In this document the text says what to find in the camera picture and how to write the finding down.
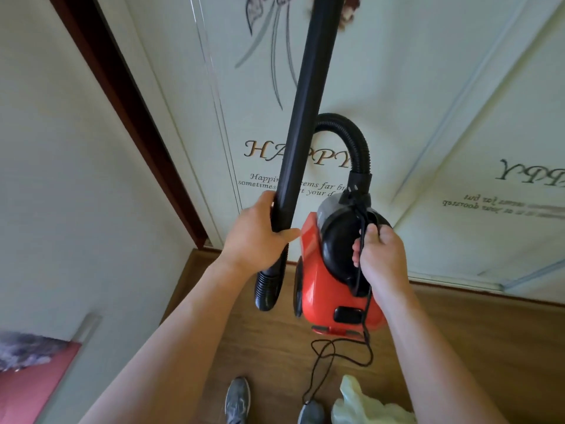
plastic bag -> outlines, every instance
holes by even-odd
[[[337,399],[332,408],[332,424],[415,424],[413,413],[390,403],[383,405],[361,391],[357,378],[345,375],[340,391],[343,399]]]

left hand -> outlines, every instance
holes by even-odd
[[[271,229],[271,205],[275,192],[261,194],[251,208],[244,209],[225,240],[220,256],[244,271],[246,276],[269,268],[277,261],[286,244],[300,236],[300,229],[274,233]]]

black cord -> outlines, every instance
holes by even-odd
[[[360,246],[359,247],[359,256],[361,256],[361,251],[363,251],[363,246],[364,246],[364,242],[365,242],[364,240],[365,240],[365,233],[367,231],[368,218],[367,218],[366,209],[365,209],[364,212],[362,210],[359,210],[358,208],[356,208],[355,210],[358,213],[358,218],[361,220],[361,232],[360,232],[361,236],[360,236],[360,239],[359,239],[359,246]],[[357,270],[357,287],[359,286],[360,277],[361,277],[361,264],[359,263],[359,267],[358,267],[358,270]],[[369,286],[369,291],[368,291],[368,294],[367,294],[367,305],[365,306],[365,310],[363,312],[363,316],[362,316],[362,319],[361,319],[361,326],[363,328],[363,341],[355,340],[355,339],[349,339],[347,337],[340,337],[338,339],[333,339],[333,340],[331,340],[331,339],[315,339],[310,343],[310,347],[316,353],[316,361],[314,362],[314,366],[312,367],[312,372],[310,374],[310,385],[308,386],[308,389],[306,390],[306,392],[302,395],[302,403],[304,405],[310,403],[310,401],[317,394],[318,390],[320,390],[321,386],[324,384],[324,381],[328,377],[329,371],[332,368],[333,360],[335,359],[335,357],[343,358],[344,360],[347,360],[350,363],[353,363],[353,364],[355,364],[359,367],[369,367],[373,363],[373,359],[374,359],[375,356],[373,354],[373,350],[371,349],[371,336],[369,334],[369,330],[367,329],[367,325],[365,324],[365,321],[367,319],[367,314],[369,312],[369,306],[371,305],[371,298],[372,298],[372,290],[371,290],[371,286]],[[315,347],[315,345],[318,342],[324,342],[325,343],[325,345],[322,347],[320,352],[318,352],[318,350]],[[352,342],[353,344],[366,345],[367,349],[369,351],[369,360],[366,363],[361,363],[361,362],[358,362],[357,360],[352,359],[351,357],[338,354],[335,351],[335,343],[336,342]],[[325,355],[324,351],[330,345],[333,348],[333,352]],[[310,398],[308,400],[306,400],[308,393],[312,390],[312,387],[314,385],[314,373],[316,371],[318,363],[320,363],[320,360],[322,360],[324,358],[330,358],[331,359],[329,361],[328,369],[325,371],[324,376],[322,377],[320,383],[318,384],[318,386],[316,387],[316,389],[314,390],[314,392],[312,393]]]

gray sneaker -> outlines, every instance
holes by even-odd
[[[244,377],[232,381],[225,397],[224,412],[228,424],[245,424],[251,405],[251,391]]]
[[[298,424],[324,424],[324,408],[315,400],[302,406],[298,416]]]

wooden floor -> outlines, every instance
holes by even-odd
[[[186,290],[215,258],[196,252],[184,276]],[[308,387],[316,336],[293,314],[294,267],[275,308],[255,308],[250,280],[231,314],[200,402],[195,422],[225,423],[224,399],[232,378],[244,375],[252,391],[249,422],[294,423]],[[479,383],[512,423],[565,423],[565,310],[527,302],[415,286],[424,307]],[[360,369],[335,359],[319,392],[329,411],[340,396],[345,374],[357,377],[363,391],[384,403],[411,410],[410,398],[387,328],[372,334],[375,361]],[[342,346],[342,353],[365,360],[366,351]]]

